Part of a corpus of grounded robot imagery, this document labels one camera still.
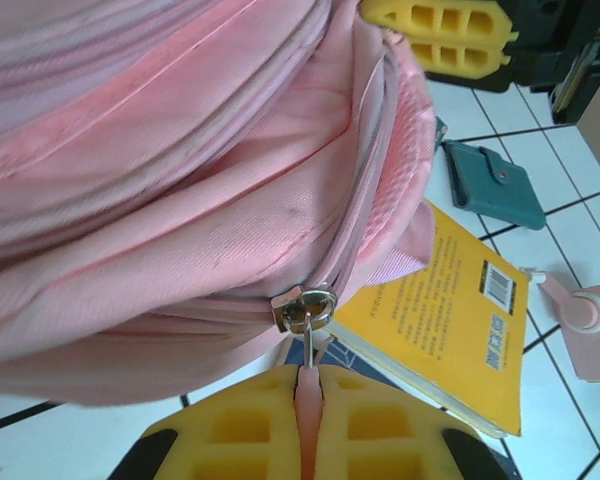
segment barcode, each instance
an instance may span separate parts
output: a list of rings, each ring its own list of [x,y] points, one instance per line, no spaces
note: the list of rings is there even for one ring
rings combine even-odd
[[[487,264],[483,292],[488,299],[505,312],[511,310],[513,280],[490,263]]]

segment metal zipper pull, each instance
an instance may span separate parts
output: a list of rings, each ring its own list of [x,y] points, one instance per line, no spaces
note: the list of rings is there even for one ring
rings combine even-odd
[[[271,301],[276,324],[281,332],[289,331],[304,336],[304,366],[313,367],[314,330],[328,325],[336,311],[338,297],[327,290],[302,291],[294,287],[291,292]]]
[[[324,289],[304,290],[293,287],[288,292],[271,300],[273,317],[281,333],[304,333],[306,313],[311,315],[313,330],[328,325],[338,305],[338,297]]]

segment backpack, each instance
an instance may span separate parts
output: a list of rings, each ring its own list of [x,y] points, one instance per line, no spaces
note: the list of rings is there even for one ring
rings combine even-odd
[[[431,100],[355,0],[42,3],[0,3],[0,392],[178,395],[427,264]]]

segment pink fabric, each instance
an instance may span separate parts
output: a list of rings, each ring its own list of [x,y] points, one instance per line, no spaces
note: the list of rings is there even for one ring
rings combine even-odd
[[[190,391],[283,338],[269,298],[423,265],[424,77],[353,0],[316,48],[330,5],[224,0],[0,143],[1,392]]]
[[[298,369],[293,397],[298,439],[300,440],[301,480],[315,478],[316,455],[324,398],[317,367]]]
[[[0,135],[102,84],[215,1],[1,1]]]

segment yellow foam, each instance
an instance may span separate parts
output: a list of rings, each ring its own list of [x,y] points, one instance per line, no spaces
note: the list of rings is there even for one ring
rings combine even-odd
[[[324,410],[315,480],[463,480],[442,437],[453,417],[387,385],[320,366]]]
[[[411,47],[424,70],[474,80],[492,74],[500,65],[507,65],[511,60],[495,49],[458,46],[420,38],[412,38]]]
[[[263,373],[152,425],[178,437],[155,480],[300,480],[297,367]]]
[[[300,480],[298,367],[223,390],[152,425],[178,433],[154,480]],[[324,410],[315,480],[463,480],[442,437],[467,425],[340,367],[319,367]]]
[[[363,0],[367,22],[409,37],[502,50],[518,38],[513,24],[494,0]]]

